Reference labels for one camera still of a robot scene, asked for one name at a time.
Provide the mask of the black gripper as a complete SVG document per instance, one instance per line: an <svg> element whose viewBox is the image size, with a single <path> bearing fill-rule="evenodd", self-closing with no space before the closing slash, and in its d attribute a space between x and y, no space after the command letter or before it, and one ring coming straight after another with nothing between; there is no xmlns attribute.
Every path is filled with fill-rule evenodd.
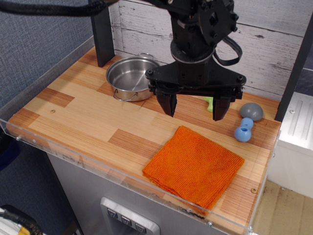
<svg viewBox="0 0 313 235"><path fill-rule="evenodd" d="M220 66L213 57L200 63L175 61L148 69L149 88L156 95L164 113L173 117L177 95L213 97L213 119L222 120L231 100L241 99L246 77Z"/></svg>

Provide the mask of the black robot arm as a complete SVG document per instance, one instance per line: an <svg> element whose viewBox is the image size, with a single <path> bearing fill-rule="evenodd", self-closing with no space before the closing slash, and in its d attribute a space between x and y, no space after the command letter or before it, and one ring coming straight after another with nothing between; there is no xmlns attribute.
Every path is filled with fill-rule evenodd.
<svg viewBox="0 0 313 235"><path fill-rule="evenodd" d="M223 119L230 103L242 98L246 83L244 75L228 69L239 58L222 60L216 53L217 44L224 42L242 56L242 49L229 36L237 30L234 1L154 0L152 4L171 16L174 62L146 71L150 91L170 116L178 94L210 96L213 119Z"/></svg>

